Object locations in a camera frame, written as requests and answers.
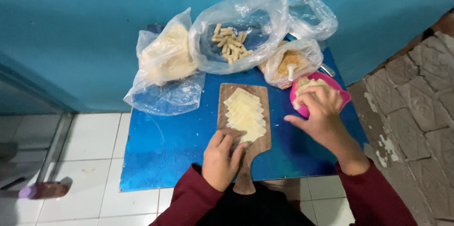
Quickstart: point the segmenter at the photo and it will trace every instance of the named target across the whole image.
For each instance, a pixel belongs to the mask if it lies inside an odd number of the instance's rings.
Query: stone wall
[[[349,91],[384,175],[418,223],[454,220],[454,38],[436,32]]]

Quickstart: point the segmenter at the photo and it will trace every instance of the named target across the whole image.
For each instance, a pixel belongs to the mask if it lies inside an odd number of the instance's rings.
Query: gray stone surface
[[[399,194],[416,223],[419,226],[435,225],[430,209],[421,196],[417,183],[413,180],[408,163],[404,161],[395,162],[392,167],[388,168],[383,168],[377,163],[375,164],[388,180],[389,184]]]
[[[397,89],[421,130],[437,130],[448,125],[446,109],[422,77],[413,78]]]
[[[394,164],[392,155],[403,157],[401,154],[394,154],[386,150],[382,143],[382,140],[388,140],[388,134],[384,130],[383,120],[380,114],[383,114],[380,108],[377,108],[374,104],[374,100],[368,100],[368,90],[366,88],[366,82],[360,80],[359,82],[352,84],[348,87],[348,92],[351,95],[353,106],[355,106],[356,112],[360,119],[360,123],[366,133],[369,144],[373,148],[373,156],[379,158],[379,163],[384,167],[392,166]]]
[[[395,84],[402,85],[418,75],[418,68],[407,55],[402,55],[385,66]]]
[[[449,49],[449,51],[454,54],[454,38],[444,34],[442,32],[436,32],[435,36],[439,38],[443,43],[445,43],[446,47]]]
[[[428,37],[409,52],[410,58],[420,67],[420,74],[435,91],[454,86],[454,56],[435,36]]]
[[[454,188],[454,130],[445,128],[425,134],[430,149]]]
[[[437,226],[454,226],[454,222],[437,220]]]
[[[369,76],[366,81],[383,113],[388,114],[405,107],[399,92],[389,81],[385,69],[378,70],[372,76]]]
[[[439,92],[438,98],[440,99],[443,107],[450,114],[451,118],[454,119],[454,90]]]
[[[426,138],[412,118],[407,108],[390,113],[387,117],[396,141],[405,156],[410,160],[430,157],[426,147]]]
[[[410,161],[410,168],[435,218],[454,219],[454,189],[434,159]]]

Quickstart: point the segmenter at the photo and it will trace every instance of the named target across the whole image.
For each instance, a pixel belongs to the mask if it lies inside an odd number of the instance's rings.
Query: maroon sleeve
[[[348,176],[339,163],[336,170],[347,194],[355,225],[414,225],[410,211],[371,159],[371,167],[363,174]]]
[[[172,201],[150,226],[196,225],[224,194],[219,192],[201,176],[201,167],[191,164],[175,185]]]

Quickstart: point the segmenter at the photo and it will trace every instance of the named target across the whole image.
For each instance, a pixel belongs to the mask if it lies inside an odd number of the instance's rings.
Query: blue tabletop
[[[344,82],[328,48],[324,63]],[[285,122],[288,114],[299,115],[289,100],[290,88],[268,85],[257,67],[229,75],[206,75],[200,107],[176,116],[156,116],[133,110],[121,175],[122,191],[173,187],[191,163],[202,164],[203,152],[217,128],[219,86],[221,83],[259,85],[268,88],[271,120],[271,150],[260,153],[251,166],[253,180],[283,177],[329,175],[336,157],[302,130]],[[352,103],[340,117],[350,134],[360,143],[367,142]]]

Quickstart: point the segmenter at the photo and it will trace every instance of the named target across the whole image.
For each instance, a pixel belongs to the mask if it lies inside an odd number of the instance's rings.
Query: clear plastic bag
[[[188,31],[191,27],[191,8],[171,19],[151,43],[139,32],[137,58],[139,72],[136,78],[148,85],[162,85],[193,74],[197,65],[189,54]]]
[[[170,80],[166,84],[151,85],[135,93],[131,91],[123,99],[132,107],[160,116],[173,116],[197,109],[201,91],[205,85],[205,73]]]
[[[282,61],[287,51],[294,51],[294,54],[287,54],[286,56],[291,56],[294,59],[297,58],[297,61]],[[268,84],[280,89],[286,89],[293,84],[293,81],[288,78],[288,72],[285,73],[282,71],[282,69],[286,69],[286,62],[297,65],[293,72],[293,79],[296,80],[300,76],[307,76],[317,71],[322,61],[323,54],[316,40],[301,39],[290,42],[283,41],[277,51],[268,60],[259,65],[259,69],[263,72],[265,81]]]
[[[229,64],[211,41],[216,24],[247,33],[244,46],[254,52]],[[271,56],[288,32],[288,0],[225,0],[204,10],[189,31],[189,50],[198,68],[213,74],[248,70]]]
[[[321,0],[296,0],[289,3],[290,34],[297,39],[326,40],[337,30],[337,18]]]
[[[139,71],[123,99],[132,107],[162,116],[178,115],[199,107],[205,73],[196,69],[188,48],[184,48],[188,38],[181,29],[184,27],[187,32],[191,26],[190,10],[176,15],[161,34],[139,31],[136,47]]]

